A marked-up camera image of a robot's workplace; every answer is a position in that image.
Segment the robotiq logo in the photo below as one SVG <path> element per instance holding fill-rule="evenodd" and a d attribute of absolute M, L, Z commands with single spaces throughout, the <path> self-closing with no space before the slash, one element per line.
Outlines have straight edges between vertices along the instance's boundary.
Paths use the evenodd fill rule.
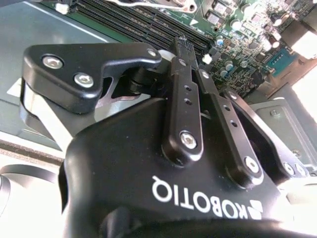
<path fill-rule="evenodd" d="M 226 217 L 230 219 L 248 219 L 249 217 L 254 220 L 262 219 L 263 207 L 260 201 L 250 200 L 251 206 L 245 206 L 230 200 L 220 200 L 219 197 L 208 197 L 203 192 L 195 192 L 191 201 L 189 198 L 188 188 L 183 188 L 183 199 L 179 199 L 178 185 L 173 185 L 173 188 L 165 181 L 160 180 L 158 177 L 153 176 L 154 183 L 152 185 L 152 193 L 154 197 L 160 202 L 170 202 L 174 200 L 175 206 L 180 206 L 185 209 L 195 210 L 202 213 L 213 212 L 218 217 Z M 165 190 L 164 195 L 160 195 L 158 188 L 162 187 L 160 191 Z"/>

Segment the screw hole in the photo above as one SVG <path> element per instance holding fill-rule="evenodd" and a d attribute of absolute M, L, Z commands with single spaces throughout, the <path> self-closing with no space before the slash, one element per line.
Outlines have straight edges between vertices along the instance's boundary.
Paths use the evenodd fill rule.
<path fill-rule="evenodd" d="M 223 107 L 229 112 L 231 111 L 230 108 L 227 105 L 223 105 Z"/>
<path fill-rule="evenodd" d="M 185 88 L 186 88 L 186 90 L 189 91 L 189 92 L 192 91 L 192 89 L 191 89 L 190 87 L 188 87 L 187 85 L 185 85 Z"/>
<path fill-rule="evenodd" d="M 187 99 L 187 98 L 185 98 L 184 101 L 185 101 L 185 103 L 186 103 L 187 105 L 189 105 L 189 106 L 193 104 L 192 101 L 190 101 L 190 100 Z"/>
<path fill-rule="evenodd" d="M 230 121 L 231 125 L 233 125 L 234 127 L 238 127 L 237 123 L 235 123 L 233 120 Z"/>

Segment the metal bracket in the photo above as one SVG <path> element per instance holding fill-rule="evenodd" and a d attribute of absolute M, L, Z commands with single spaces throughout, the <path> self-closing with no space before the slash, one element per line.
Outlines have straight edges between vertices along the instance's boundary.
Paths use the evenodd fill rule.
<path fill-rule="evenodd" d="M 195 77 L 200 87 L 203 110 L 207 110 L 214 122 L 215 132 L 221 128 L 224 140 L 219 143 L 227 147 L 226 171 L 241 188 L 252 188 L 264 180 L 258 158 L 246 136 L 232 104 L 219 95 L 212 78 L 203 70 Z"/>
<path fill-rule="evenodd" d="M 183 167 L 198 161 L 204 151 L 198 86 L 191 66 L 179 57 L 172 59 L 170 78 L 162 149 Z"/>
<path fill-rule="evenodd" d="M 27 84 L 24 85 L 23 104 L 29 113 L 41 121 L 62 151 L 67 150 L 78 132 L 96 123 L 94 113 L 71 113 L 37 94 Z"/>
<path fill-rule="evenodd" d="M 161 56 L 145 43 L 31 46 L 24 52 L 22 78 L 40 95 L 66 110 L 92 112 L 104 79 L 115 87 L 129 68 L 155 68 Z"/>
<path fill-rule="evenodd" d="M 225 89 L 223 94 L 239 114 L 248 138 L 257 147 L 261 165 L 275 184 L 281 185 L 291 179 L 309 176 L 301 161 L 238 94 L 230 89 Z"/>

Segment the silver screw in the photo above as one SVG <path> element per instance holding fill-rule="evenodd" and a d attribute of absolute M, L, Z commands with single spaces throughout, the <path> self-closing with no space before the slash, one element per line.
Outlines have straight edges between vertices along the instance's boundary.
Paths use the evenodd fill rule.
<path fill-rule="evenodd" d="M 179 59 L 178 61 L 180 62 L 180 64 L 181 64 L 182 66 L 186 66 L 186 63 L 185 63 L 185 61 L 184 61 L 183 59 Z"/>
<path fill-rule="evenodd" d="M 246 163 L 246 166 L 255 174 L 260 171 L 260 168 L 257 162 L 254 159 L 252 159 L 250 156 L 244 157 L 244 162 Z"/>
<path fill-rule="evenodd" d="M 305 172 L 305 170 L 303 169 L 302 166 L 300 166 L 299 164 L 295 164 L 295 167 L 296 167 L 297 171 L 298 171 L 302 176 L 305 176 L 305 175 L 306 175 L 306 172 Z"/>
<path fill-rule="evenodd" d="M 190 133 L 187 133 L 187 132 L 181 133 L 180 139 L 181 139 L 182 143 L 188 149 L 194 149 L 197 146 L 197 142 L 196 142 L 195 138 Z"/>
<path fill-rule="evenodd" d="M 289 173 L 290 175 L 294 175 L 295 174 L 294 169 L 292 168 L 292 166 L 290 166 L 289 163 L 284 162 L 284 168 L 287 171 L 287 173 Z"/>
<path fill-rule="evenodd" d="M 238 99 L 237 96 L 236 96 L 233 92 L 229 91 L 228 93 L 229 93 L 230 97 L 231 97 L 233 100 L 237 100 L 237 99 Z"/>
<path fill-rule="evenodd" d="M 297 158 L 300 158 L 302 156 L 301 152 L 299 150 L 297 150 L 297 149 L 292 150 L 292 152 Z"/>
<path fill-rule="evenodd" d="M 277 110 L 272 110 L 269 113 L 272 117 L 278 117 L 279 115 L 281 115 L 281 113 L 279 113 Z"/>
<path fill-rule="evenodd" d="M 202 72 L 202 74 L 203 74 L 203 77 L 205 77 L 205 78 L 209 78 L 209 75 L 207 74 L 207 72 L 206 72 L 206 71 L 203 71 L 203 72 Z"/>
<path fill-rule="evenodd" d="M 152 50 L 152 49 L 148 49 L 148 53 L 149 53 L 150 55 L 152 55 L 153 57 L 154 57 L 154 56 L 157 56 L 157 54 L 155 53 L 155 51 Z"/>
<path fill-rule="evenodd" d="M 85 73 L 76 74 L 74 76 L 74 81 L 84 88 L 90 88 L 94 85 L 93 78 Z"/>
<path fill-rule="evenodd" d="M 45 56 L 42 59 L 43 64 L 48 67 L 48 68 L 52 68 L 52 69 L 59 69 L 63 67 L 63 62 L 54 56 Z"/>

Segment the motherboard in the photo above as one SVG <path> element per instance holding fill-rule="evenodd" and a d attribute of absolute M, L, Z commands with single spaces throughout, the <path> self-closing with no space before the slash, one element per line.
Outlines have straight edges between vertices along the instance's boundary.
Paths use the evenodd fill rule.
<path fill-rule="evenodd" d="M 278 77 L 297 60 L 300 55 L 283 32 L 294 21 L 317 16 L 312 0 L 195 3 L 194 13 L 184 13 L 123 7 L 105 0 L 78 0 L 76 13 L 69 16 L 118 41 L 146 42 L 157 49 L 168 49 L 174 37 L 182 37 L 194 44 L 200 68 L 210 73 L 217 88 L 229 86 L 242 97 L 259 87 L 267 75 Z"/>

